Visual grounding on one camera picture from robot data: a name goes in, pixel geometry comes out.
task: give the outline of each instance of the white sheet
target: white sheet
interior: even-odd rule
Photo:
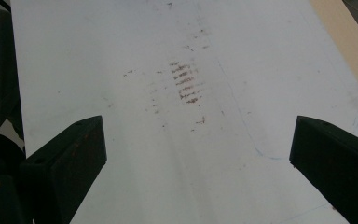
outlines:
[[[103,115],[72,223],[345,223],[288,157],[358,136],[358,83],[306,0],[12,0],[27,150]]]

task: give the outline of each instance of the wooden surface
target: wooden surface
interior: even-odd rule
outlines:
[[[345,223],[288,160],[297,115],[358,136],[358,82],[308,1],[12,10],[27,151],[103,115],[72,223]]]
[[[328,33],[358,78],[358,24],[341,0],[310,0]]]

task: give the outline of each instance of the smudge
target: smudge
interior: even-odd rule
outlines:
[[[191,93],[189,93],[189,94],[185,94],[185,95],[179,94],[179,95],[180,95],[180,99],[182,100],[182,99],[184,99],[184,98],[189,97],[190,95],[195,95],[195,94],[196,94],[196,92],[193,91],[193,92],[191,92]]]
[[[193,89],[193,88],[194,88],[194,86],[193,86],[193,85],[188,86],[188,87],[184,87],[183,89],[179,90],[179,94],[181,94],[181,93],[182,93],[182,91],[188,91],[188,90],[191,90],[191,89]]]
[[[186,103],[188,103],[188,104],[194,104],[194,103],[196,103],[198,100],[199,100],[199,98],[196,97],[196,98],[193,98],[193,99],[187,101]]]
[[[186,76],[186,75],[188,75],[188,72],[183,72],[183,73],[181,73],[181,74],[179,74],[179,76],[176,76],[176,77],[173,77],[173,79],[178,79],[179,77],[184,77],[184,76]]]
[[[202,116],[202,121],[196,122],[197,124],[204,124],[205,123],[205,116]]]
[[[185,68],[190,68],[190,65],[179,65],[178,68],[171,70],[172,73],[179,72],[184,70]]]
[[[184,84],[185,82],[189,82],[189,81],[191,81],[191,80],[193,80],[193,79],[194,79],[193,77],[185,78],[185,79],[183,79],[182,81],[176,83],[176,86],[182,85],[182,84]]]

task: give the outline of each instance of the brown marks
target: brown marks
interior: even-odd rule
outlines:
[[[175,85],[178,87],[179,97],[186,104],[195,104],[202,96],[199,95],[200,86],[204,83],[196,83],[196,74],[199,72],[194,63],[181,64],[179,62],[170,63],[171,73],[173,80],[176,81]]]
[[[184,87],[181,90],[179,90],[179,94],[182,94],[182,91],[188,91],[188,90],[191,90],[193,88],[194,88],[194,85]]]
[[[194,104],[194,103],[196,103],[198,100],[199,100],[199,98],[193,98],[193,99],[187,101],[186,103],[187,103],[187,104]]]
[[[190,65],[184,64],[184,65],[178,65],[176,69],[171,70],[172,73],[183,71],[185,68],[190,69]]]
[[[189,73],[188,72],[183,72],[183,73],[181,73],[181,74],[179,74],[178,76],[175,76],[175,77],[173,77],[173,79],[178,79],[179,77],[184,77],[184,76],[187,76]]]
[[[192,80],[194,80],[194,77],[187,77],[187,78],[177,82],[176,86],[182,85],[182,84],[187,83],[187,82],[192,81]]]
[[[205,123],[205,116],[202,116],[202,121],[196,122],[197,124],[204,124]]]
[[[126,77],[127,75],[132,74],[133,72],[134,72],[134,70],[130,70],[126,74],[124,74],[123,77]]]

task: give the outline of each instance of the reddish-brown stain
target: reddish-brown stain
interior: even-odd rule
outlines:
[[[199,100],[199,98],[193,98],[193,99],[187,101],[186,103],[188,103],[188,104],[194,104],[194,103],[196,103],[198,100]]]
[[[185,68],[190,68],[190,65],[184,64],[184,65],[179,65],[178,68],[171,70],[172,73],[175,72],[179,72],[184,70]]]
[[[189,81],[191,81],[191,80],[193,80],[193,79],[194,79],[193,77],[185,78],[185,79],[183,79],[182,81],[176,83],[176,86],[182,85],[182,84],[184,84],[185,82],[189,82]]]
[[[186,75],[188,75],[188,72],[183,72],[183,73],[181,73],[181,74],[179,74],[178,76],[175,76],[175,77],[173,77],[173,79],[178,79],[179,77],[184,77],[184,76],[186,76]]]

